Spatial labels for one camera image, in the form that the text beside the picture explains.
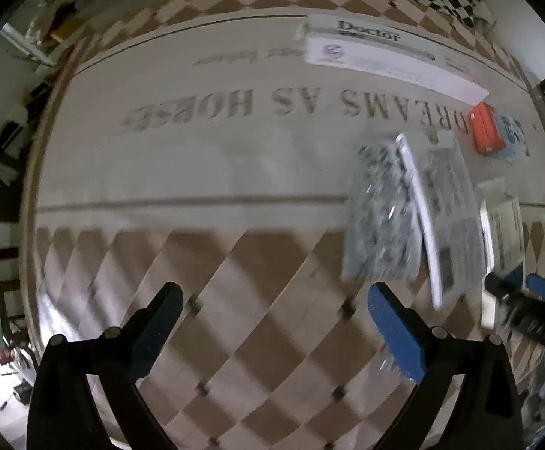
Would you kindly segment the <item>silver pill blister pack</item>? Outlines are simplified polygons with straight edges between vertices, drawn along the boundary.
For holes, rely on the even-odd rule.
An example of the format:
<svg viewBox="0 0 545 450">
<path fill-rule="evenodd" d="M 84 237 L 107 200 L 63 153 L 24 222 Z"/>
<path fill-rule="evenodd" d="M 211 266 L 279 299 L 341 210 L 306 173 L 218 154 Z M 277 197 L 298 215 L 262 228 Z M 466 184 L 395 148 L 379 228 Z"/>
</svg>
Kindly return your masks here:
<svg viewBox="0 0 545 450">
<path fill-rule="evenodd" d="M 416 279 L 422 232 L 412 178 L 394 141 L 380 140 L 358 149 L 347 205 L 341 278 Z"/>
</svg>

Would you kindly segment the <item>white open carton box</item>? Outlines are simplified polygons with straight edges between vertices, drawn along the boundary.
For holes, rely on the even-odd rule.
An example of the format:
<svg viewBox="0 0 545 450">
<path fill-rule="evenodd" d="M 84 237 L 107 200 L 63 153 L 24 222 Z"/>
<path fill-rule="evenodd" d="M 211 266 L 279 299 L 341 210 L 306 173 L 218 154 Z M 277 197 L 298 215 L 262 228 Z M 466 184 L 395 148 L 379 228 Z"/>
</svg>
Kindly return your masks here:
<svg viewBox="0 0 545 450">
<path fill-rule="evenodd" d="M 503 178 L 476 185 L 487 272 L 521 288 L 525 278 L 525 240 L 521 208 Z"/>
</svg>

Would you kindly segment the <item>brown diamond pattern rug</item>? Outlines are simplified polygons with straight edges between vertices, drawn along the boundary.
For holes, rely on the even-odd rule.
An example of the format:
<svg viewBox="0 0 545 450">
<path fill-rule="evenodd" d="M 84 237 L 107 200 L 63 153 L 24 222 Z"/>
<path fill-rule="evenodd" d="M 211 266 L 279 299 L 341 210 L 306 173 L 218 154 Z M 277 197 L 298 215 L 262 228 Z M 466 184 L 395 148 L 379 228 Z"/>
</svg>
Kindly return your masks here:
<svg viewBox="0 0 545 450">
<path fill-rule="evenodd" d="M 467 64 L 530 154 L 478 156 L 465 103 L 315 66 L 312 14 L 354 17 Z M 455 134 L 474 181 L 503 178 L 545 275 L 545 128 L 503 47 L 408 0 L 169 0 L 85 30 L 24 188 L 34 343 L 92 338 L 168 281 L 186 304 L 138 388 L 183 449 L 367 449 L 412 383 L 388 364 L 366 286 L 341 280 L 352 158 L 384 132 Z"/>
</svg>

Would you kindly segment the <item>white medicine box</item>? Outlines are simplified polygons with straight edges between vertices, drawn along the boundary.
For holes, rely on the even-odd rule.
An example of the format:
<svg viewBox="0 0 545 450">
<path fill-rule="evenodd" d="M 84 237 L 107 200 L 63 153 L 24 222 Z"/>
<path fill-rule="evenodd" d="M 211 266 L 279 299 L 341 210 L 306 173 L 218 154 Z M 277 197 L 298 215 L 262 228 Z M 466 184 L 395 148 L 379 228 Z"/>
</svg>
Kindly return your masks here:
<svg viewBox="0 0 545 450">
<path fill-rule="evenodd" d="M 479 204 L 460 144 L 450 131 L 432 139 L 407 132 L 395 139 L 419 212 L 432 306 L 454 303 L 486 274 Z"/>
</svg>

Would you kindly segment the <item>white Doctor toothpaste box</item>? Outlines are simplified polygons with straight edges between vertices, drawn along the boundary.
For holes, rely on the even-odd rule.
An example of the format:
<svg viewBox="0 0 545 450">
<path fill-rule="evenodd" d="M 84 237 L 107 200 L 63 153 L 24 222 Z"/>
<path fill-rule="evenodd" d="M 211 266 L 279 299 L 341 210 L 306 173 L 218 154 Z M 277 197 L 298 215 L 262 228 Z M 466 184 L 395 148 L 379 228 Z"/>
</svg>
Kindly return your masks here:
<svg viewBox="0 0 545 450">
<path fill-rule="evenodd" d="M 309 64 L 398 79 L 472 107 L 489 96 L 474 62 L 405 30 L 315 13 L 303 23 L 303 42 Z"/>
</svg>

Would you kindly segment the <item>orange blue small box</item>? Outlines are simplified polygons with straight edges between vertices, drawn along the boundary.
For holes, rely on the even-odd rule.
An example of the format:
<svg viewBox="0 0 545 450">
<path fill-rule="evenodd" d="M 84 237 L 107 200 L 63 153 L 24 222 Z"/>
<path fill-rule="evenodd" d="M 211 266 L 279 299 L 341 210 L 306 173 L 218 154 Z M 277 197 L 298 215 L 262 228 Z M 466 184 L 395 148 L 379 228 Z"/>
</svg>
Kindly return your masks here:
<svg viewBox="0 0 545 450">
<path fill-rule="evenodd" d="M 488 103 L 480 103 L 468 114 L 475 150 L 507 163 L 525 161 L 530 157 L 521 123 L 514 117 L 498 113 Z"/>
</svg>

